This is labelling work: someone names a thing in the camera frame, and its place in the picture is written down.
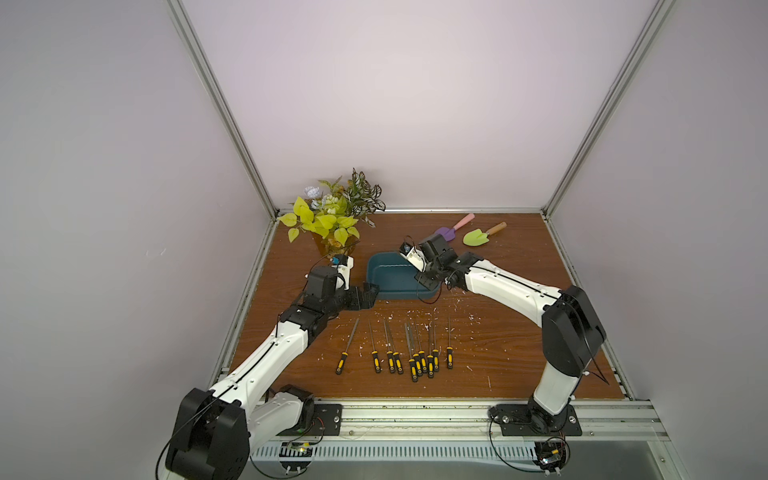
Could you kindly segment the left electronics board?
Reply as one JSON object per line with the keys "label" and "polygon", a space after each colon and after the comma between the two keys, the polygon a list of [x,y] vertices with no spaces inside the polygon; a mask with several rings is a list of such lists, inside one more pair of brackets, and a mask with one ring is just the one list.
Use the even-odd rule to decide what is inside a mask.
{"label": "left electronics board", "polygon": [[286,477],[302,475],[313,462],[315,447],[308,442],[285,442],[281,445],[278,461]]}

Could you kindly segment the right electronics board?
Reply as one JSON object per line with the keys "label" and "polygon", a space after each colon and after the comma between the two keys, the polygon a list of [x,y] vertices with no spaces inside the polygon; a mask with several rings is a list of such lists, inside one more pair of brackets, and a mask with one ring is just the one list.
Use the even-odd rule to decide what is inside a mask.
{"label": "right electronics board", "polygon": [[561,475],[563,467],[569,458],[569,447],[560,439],[534,444],[535,459],[533,463],[546,475]]}

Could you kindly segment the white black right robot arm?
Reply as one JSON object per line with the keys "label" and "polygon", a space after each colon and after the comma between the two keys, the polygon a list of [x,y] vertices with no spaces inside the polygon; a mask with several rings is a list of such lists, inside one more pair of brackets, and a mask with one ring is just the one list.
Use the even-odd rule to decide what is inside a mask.
{"label": "white black right robot arm", "polygon": [[523,425],[537,434],[562,432],[572,396],[606,340],[587,293],[575,285],[558,289],[525,279],[472,252],[459,255],[439,234],[419,244],[404,242],[399,253],[416,268],[415,279],[424,287],[443,284],[488,297],[541,329],[546,365]]}

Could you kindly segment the needle file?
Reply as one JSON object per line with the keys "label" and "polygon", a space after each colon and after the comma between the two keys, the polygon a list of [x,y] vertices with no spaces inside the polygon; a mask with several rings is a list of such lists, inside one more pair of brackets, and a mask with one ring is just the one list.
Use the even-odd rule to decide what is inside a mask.
{"label": "needle file", "polygon": [[426,353],[422,345],[422,340],[420,336],[420,332],[418,328],[416,329],[416,341],[417,341],[417,347],[418,347],[418,357],[419,357],[419,365],[420,369],[423,375],[427,375],[427,361],[426,361]]}
{"label": "needle file", "polygon": [[405,338],[406,338],[406,345],[407,345],[407,355],[408,355],[408,365],[410,370],[410,376],[411,376],[411,380],[414,383],[417,383],[419,379],[419,374],[417,369],[418,360],[413,348],[411,329],[408,323],[404,324],[404,331],[405,331]]}
{"label": "needle file", "polygon": [[415,355],[417,356],[417,360],[418,360],[418,366],[417,366],[418,374],[419,374],[419,377],[421,377],[423,374],[421,372],[420,365],[419,365],[419,357],[418,357],[418,347],[417,347],[416,335],[414,333],[414,328],[413,328],[412,324],[409,323],[409,325],[410,325],[410,329],[411,329],[413,348],[414,348]]}
{"label": "needle file", "polygon": [[380,374],[380,373],[382,373],[382,366],[381,366],[381,361],[380,361],[380,357],[379,357],[379,352],[378,352],[378,349],[377,349],[377,346],[376,346],[376,342],[375,342],[374,330],[373,330],[372,324],[370,322],[368,323],[368,329],[369,329],[369,340],[370,340],[370,344],[371,344],[371,357],[372,357],[372,361],[373,361],[374,371],[375,371],[376,374]]}
{"label": "needle file", "polygon": [[433,325],[430,322],[427,326],[427,374],[428,378],[433,379],[435,376],[434,367],[434,337],[433,337]]}
{"label": "needle file", "polygon": [[435,331],[436,324],[434,322],[431,322],[429,325],[429,342],[430,342],[430,350],[431,350],[431,366],[432,366],[432,375],[435,375],[439,371],[439,348],[436,341],[436,331]]}
{"label": "needle file", "polygon": [[398,375],[403,375],[404,370],[402,366],[402,361],[400,359],[399,351],[395,347],[392,329],[388,320],[385,321],[385,332],[387,335],[387,341],[388,341],[389,349],[391,350],[391,358],[393,362],[393,367],[391,368],[391,372],[397,373]]}
{"label": "needle file", "polygon": [[394,350],[392,346],[392,340],[390,335],[390,329],[388,320],[384,320],[384,332],[385,332],[385,344],[386,344],[386,352],[387,352],[387,361],[388,361],[388,369],[390,374],[396,373],[396,366],[394,361]]}
{"label": "needle file", "polygon": [[450,318],[446,326],[446,368],[451,370],[454,367],[454,348],[452,344],[452,324]]}

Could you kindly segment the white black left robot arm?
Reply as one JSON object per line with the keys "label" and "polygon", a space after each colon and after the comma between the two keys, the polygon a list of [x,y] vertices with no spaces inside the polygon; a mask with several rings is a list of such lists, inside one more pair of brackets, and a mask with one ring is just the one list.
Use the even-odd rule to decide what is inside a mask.
{"label": "white black left robot arm", "polygon": [[313,268],[267,338],[233,372],[182,399],[158,467],[184,479],[237,479],[251,455],[279,433],[309,427],[311,393],[288,386],[264,396],[281,373],[344,311],[374,307],[380,288],[352,284],[352,262]]}

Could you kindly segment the potted green artificial plant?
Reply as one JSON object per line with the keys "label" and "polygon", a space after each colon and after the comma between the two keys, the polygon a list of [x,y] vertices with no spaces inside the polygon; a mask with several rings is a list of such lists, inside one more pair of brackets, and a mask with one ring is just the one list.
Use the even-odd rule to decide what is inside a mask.
{"label": "potted green artificial plant", "polygon": [[287,228],[290,242],[308,234],[323,256],[332,257],[351,254],[361,240],[360,228],[373,228],[373,216],[385,210],[382,187],[354,169],[349,177],[306,188],[277,221]]}

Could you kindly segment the aluminium front rail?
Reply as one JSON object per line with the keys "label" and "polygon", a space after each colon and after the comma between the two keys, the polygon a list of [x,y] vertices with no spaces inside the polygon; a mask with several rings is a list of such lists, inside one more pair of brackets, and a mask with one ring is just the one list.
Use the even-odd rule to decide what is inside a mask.
{"label": "aluminium front rail", "polygon": [[658,450],[669,435],[648,401],[576,401],[583,435],[574,437],[503,436],[488,416],[498,404],[523,404],[500,399],[395,400],[329,399],[316,403],[343,405],[339,436],[274,437],[249,461],[278,461],[285,442],[308,442],[320,461],[456,460],[495,463],[503,460],[520,469],[539,471],[534,444],[560,439],[569,453],[585,442],[643,443]]}

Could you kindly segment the purple toy shovel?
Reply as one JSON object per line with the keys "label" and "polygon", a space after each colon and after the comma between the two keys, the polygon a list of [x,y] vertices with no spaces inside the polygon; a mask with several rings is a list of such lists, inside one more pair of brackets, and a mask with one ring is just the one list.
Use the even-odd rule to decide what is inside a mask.
{"label": "purple toy shovel", "polygon": [[438,234],[443,237],[443,239],[446,242],[451,242],[456,237],[456,231],[461,229],[463,226],[468,224],[470,221],[472,221],[475,218],[474,213],[469,213],[465,215],[463,218],[461,218],[458,222],[456,222],[452,227],[440,227],[435,231],[435,234]]}

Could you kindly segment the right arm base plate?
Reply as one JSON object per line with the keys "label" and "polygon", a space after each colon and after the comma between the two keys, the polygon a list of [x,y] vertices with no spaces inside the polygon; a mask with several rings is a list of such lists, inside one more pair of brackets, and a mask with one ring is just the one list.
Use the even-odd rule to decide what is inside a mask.
{"label": "right arm base plate", "polygon": [[553,415],[534,404],[498,404],[488,410],[489,419],[500,426],[503,436],[582,436],[575,408],[568,404]]}

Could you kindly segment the electronics board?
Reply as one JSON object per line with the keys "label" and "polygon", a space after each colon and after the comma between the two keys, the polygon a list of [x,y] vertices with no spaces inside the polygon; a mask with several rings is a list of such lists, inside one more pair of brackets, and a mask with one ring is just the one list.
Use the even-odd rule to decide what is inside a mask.
{"label": "electronics board", "polygon": [[308,442],[285,442],[281,445],[278,461],[286,477],[302,475],[313,462],[315,447]]}
{"label": "electronics board", "polygon": [[569,447],[560,439],[534,444],[535,459],[533,463],[546,475],[561,475],[563,467],[569,458]]}

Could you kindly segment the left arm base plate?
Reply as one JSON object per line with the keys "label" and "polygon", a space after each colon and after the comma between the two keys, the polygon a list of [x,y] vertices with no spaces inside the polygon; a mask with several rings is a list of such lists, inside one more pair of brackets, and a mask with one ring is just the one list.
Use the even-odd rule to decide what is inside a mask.
{"label": "left arm base plate", "polygon": [[277,434],[278,438],[304,438],[339,436],[343,419],[343,405],[339,403],[314,403],[304,407],[298,422]]}

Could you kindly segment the green toy shovel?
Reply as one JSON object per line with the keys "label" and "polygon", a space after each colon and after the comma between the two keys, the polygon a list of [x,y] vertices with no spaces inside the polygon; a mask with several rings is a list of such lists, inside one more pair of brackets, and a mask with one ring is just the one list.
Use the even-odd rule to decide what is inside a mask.
{"label": "green toy shovel", "polygon": [[478,247],[489,242],[489,238],[507,227],[506,222],[500,222],[487,230],[475,229],[466,233],[462,239],[464,245]]}

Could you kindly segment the teal plastic storage box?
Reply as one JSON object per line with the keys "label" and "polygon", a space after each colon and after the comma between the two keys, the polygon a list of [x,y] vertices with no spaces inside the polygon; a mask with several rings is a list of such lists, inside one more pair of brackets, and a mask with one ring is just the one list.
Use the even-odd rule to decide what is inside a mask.
{"label": "teal plastic storage box", "polygon": [[418,270],[396,252],[373,254],[367,262],[366,281],[379,287],[378,300],[428,300],[438,288],[428,290],[416,280]]}

